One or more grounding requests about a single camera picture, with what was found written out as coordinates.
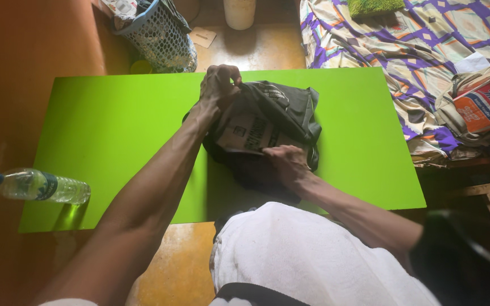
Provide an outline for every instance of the laundry basket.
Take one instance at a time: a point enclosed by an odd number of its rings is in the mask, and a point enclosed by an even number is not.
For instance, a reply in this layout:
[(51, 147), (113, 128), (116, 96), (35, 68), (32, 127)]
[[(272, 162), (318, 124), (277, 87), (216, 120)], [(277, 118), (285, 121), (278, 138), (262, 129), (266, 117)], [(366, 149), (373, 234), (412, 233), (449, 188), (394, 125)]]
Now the laundry basket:
[(130, 40), (157, 73), (191, 73), (198, 66), (194, 43), (159, 0), (124, 29), (113, 24), (113, 33)]

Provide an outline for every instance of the man's right hand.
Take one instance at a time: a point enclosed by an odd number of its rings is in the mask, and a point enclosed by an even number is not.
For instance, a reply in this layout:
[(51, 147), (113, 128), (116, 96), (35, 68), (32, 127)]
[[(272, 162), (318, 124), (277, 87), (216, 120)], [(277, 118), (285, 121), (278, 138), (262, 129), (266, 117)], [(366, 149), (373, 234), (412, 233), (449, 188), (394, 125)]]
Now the man's right hand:
[(305, 151), (293, 145), (282, 145), (264, 148), (262, 152), (272, 161), (285, 187), (307, 200), (307, 187), (319, 178), (311, 172)]

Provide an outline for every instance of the purple patterned fabric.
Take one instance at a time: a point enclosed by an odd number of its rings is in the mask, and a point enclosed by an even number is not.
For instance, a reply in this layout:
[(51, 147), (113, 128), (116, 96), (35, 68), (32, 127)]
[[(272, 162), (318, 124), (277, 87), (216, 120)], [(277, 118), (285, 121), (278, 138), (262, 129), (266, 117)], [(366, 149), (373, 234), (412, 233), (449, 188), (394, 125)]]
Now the purple patterned fabric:
[(405, 9), (352, 20), (347, 2), (302, 0), (308, 68), (382, 66), (412, 155), (443, 156), (459, 141), (434, 118), (434, 102), (479, 52), (490, 62), (490, 0), (405, 0)]

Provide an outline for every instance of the hand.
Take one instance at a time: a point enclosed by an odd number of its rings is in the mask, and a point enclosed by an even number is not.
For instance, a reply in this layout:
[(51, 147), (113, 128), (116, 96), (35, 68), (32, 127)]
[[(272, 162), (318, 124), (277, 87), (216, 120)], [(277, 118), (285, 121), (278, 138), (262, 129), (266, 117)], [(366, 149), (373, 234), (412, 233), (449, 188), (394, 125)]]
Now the hand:
[(293, 145), (282, 145), (264, 148), (262, 152), (272, 161), (285, 187), (307, 199), (304, 191), (317, 176), (308, 166), (305, 151)]
[(236, 66), (209, 66), (200, 85), (198, 105), (216, 116), (222, 114), (240, 93), (241, 74)]

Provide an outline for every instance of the plastic water bottle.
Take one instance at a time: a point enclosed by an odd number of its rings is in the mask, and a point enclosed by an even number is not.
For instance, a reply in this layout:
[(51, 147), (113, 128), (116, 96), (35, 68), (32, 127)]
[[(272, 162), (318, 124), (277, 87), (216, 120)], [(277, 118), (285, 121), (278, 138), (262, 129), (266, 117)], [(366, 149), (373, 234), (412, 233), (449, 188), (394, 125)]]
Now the plastic water bottle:
[(90, 198), (90, 186), (72, 178), (20, 168), (0, 173), (0, 194), (8, 199), (78, 205)]

